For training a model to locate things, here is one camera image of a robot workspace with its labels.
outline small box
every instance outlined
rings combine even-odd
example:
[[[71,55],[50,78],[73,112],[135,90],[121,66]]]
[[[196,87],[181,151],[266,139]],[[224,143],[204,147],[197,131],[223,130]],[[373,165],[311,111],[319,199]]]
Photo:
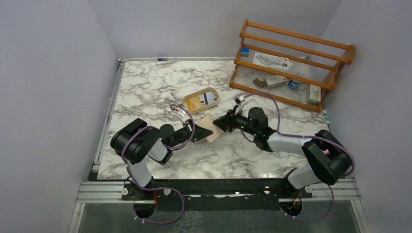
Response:
[[[314,104],[319,104],[321,102],[321,88],[319,86],[312,84],[309,86],[308,102]]]
[[[242,47],[240,49],[240,56],[241,57],[248,57],[249,56],[249,48],[247,47]]]
[[[267,88],[274,88],[278,86],[283,86],[286,83],[286,78],[280,75],[272,75],[269,77],[263,78],[266,83]]]

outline marble table surface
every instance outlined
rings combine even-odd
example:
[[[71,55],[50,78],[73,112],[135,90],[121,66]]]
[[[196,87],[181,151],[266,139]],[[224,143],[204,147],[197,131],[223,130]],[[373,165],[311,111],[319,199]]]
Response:
[[[125,164],[110,147],[110,140],[118,130],[134,119],[139,117],[148,125],[158,128],[168,123],[176,130],[180,129],[181,123],[175,118],[169,105],[182,104],[185,95],[208,86],[218,91],[220,102],[216,107],[193,115],[196,122],[207,114],[218,118],[233,108],[233,97],[238,93],[246,94],[228,85],[234,68],[233,60],[127,62],[107,143],[102,152],[98,179],[127,178]],[[250,99],[243,114],[247,116],[247,111],[252,107],[262,107],[269,118],[269,125],[275,128],[277,113],[273,102],[261,96]],[[282,102],[278,102],[278,105],[282,132],[311,134],[327,129],[322,113]],[[173,153],[169,162],[163,166],[148,157],[146,161],[149,171],[156,179],[281,178],[293,168],[308,164],[301,155],[261,151],[247,141],[239,130],[223,133],[212,143],[205,140],[188,143],[183,149]]]

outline beige sponge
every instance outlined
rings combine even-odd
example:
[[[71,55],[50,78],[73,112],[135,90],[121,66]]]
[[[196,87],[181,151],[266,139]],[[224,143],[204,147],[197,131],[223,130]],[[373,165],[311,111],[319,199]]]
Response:
[[[219,129],[219,127],[213,124],[213,119],[211,115],[206,115],[199,122],[197,122],[196,125],[213,131],[212,135],[209,135],[206,137],[206,140],[209,143],[213,142],[216,138],[218,138],[222,134],[222,131]]]

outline white wall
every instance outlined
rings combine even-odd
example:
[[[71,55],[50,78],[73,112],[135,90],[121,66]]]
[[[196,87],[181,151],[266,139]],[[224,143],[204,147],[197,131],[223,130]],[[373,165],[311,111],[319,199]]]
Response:
[[[116,55],[121,58],[233,57],[245,19],[320,37],[339,2],[89,0]]]
[[[85,0],[2,0],[0,22],[0,232],[67,232],[117,57]]]
[[[357,162],[374,232],[412,229],[412,1],[343,0],[324,39],[355,45],[325,101],[333,134]]]

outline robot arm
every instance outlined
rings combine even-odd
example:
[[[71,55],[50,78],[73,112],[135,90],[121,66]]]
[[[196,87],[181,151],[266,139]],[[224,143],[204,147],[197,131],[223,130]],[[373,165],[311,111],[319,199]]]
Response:
[[[190,138],[192,134],[191,120],[187,120],[183,124],[183,128],[175,131],[172,125],[165,124],[160,129],[150,127],[143,130],[127,147],[125,163],[129,167],[130,172],[136,179],[137,183],[145,187],[152,175],[149,172],[144,158],[148,155],[161,165],[169,161],[173,155],[173,150],[165,147],[173,147]],[[136,134],[147,126],[147,123],[140,118],[137,118],[123,129],[119,130],[110,141],[110,147],[113,148],[117,155],[121,156],[121,152],[126,143]],[[195,133],[192,142],[197,142],[213,133],[213,131],[204,129],[195,125]]]
[[[225,116],[213,121],[224,132],[235,129],[242,130],[254,136],[256,146],[267,152],[289,152],[306,156],[309,165],[289,173],[284,180],[295,189],[312,183],[324,182],[333,185],[352,166],[350,158],[343,151],[319,139],[292,138],[279,135],[268,126],[268,118],[262,108],[253,107],[248,117],[242,116],[242,111],[236,113],[237,105]],[[339,143],[327,130],[315,134]]]

